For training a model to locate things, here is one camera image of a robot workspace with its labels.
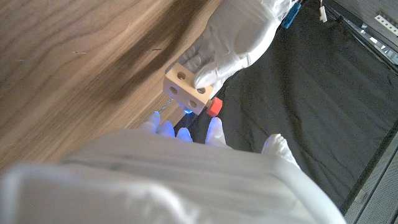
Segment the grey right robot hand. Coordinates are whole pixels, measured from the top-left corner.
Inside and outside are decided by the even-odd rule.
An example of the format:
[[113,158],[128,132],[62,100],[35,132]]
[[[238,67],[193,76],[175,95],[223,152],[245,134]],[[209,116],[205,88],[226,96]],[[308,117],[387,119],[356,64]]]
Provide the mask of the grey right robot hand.
[[280,134],[260,153],[229,147],[219,118],[203,144],[153,113],[54,164],[1,177],[2,223],[344,223]]

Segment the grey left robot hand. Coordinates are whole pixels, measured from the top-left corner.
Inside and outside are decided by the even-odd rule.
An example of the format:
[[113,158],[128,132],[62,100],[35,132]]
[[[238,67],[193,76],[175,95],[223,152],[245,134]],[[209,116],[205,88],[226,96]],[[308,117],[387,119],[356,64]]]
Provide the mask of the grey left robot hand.
[[250,67],[271,45],[278,27],[295,1],[223,0],[204,31],[172,62],[195,74],[196,89],[212,86],[212,96],[236,72]]

